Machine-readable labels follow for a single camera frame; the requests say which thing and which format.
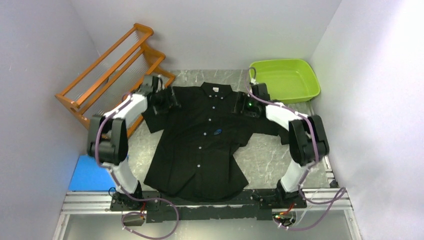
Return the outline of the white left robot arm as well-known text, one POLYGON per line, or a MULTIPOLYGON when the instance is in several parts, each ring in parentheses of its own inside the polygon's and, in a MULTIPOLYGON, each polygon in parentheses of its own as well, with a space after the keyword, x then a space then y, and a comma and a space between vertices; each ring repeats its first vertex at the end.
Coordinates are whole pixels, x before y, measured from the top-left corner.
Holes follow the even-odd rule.
POLYGON ((143 82, 124 94, 115 108, 95 114, 89 121, 87 154, 108 171, 115 189, 125 194, 123 203, 130 210, 139 209, 144 198, 141 184, 129 166, 130 124, 142 114, 162 116, 180 106, 174 90, 165 86, 162 75, 145 75, 143 82))

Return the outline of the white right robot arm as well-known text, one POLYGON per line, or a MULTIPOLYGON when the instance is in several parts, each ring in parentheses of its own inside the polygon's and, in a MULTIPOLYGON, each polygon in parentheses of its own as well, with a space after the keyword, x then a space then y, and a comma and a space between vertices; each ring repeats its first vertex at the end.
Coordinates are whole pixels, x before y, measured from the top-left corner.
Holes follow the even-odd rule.
POLYGON ((289 108, 284 103, 269 99, 264 83, 250 84, 248 92, 238 92, 233 112, 246 117, 262 118, 280 126, 279 131, 287 131, 291 162, 287 171, 278 181, 281 190, 275 193, 275 202, 282 208, 293 203, 294 193, 301 188, 307 172, 329 151, 329 143, 322 118, 307 115, 289 108))

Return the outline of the black button shirt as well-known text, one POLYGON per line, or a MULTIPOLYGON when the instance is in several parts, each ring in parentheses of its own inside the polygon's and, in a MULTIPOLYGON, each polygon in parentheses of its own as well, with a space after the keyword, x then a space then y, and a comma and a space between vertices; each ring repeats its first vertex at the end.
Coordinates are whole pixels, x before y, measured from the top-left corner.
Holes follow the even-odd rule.
POLYGON ((234 153, 253 134, 288 132, 266 117, 232 113, 237 92, 227 84, 173 87, 181 108, 162 116, 143 113, 151 133, 162 131, 144 184, 170 197, 193 202, 220 202, 234 197, 248 180, 234 153))

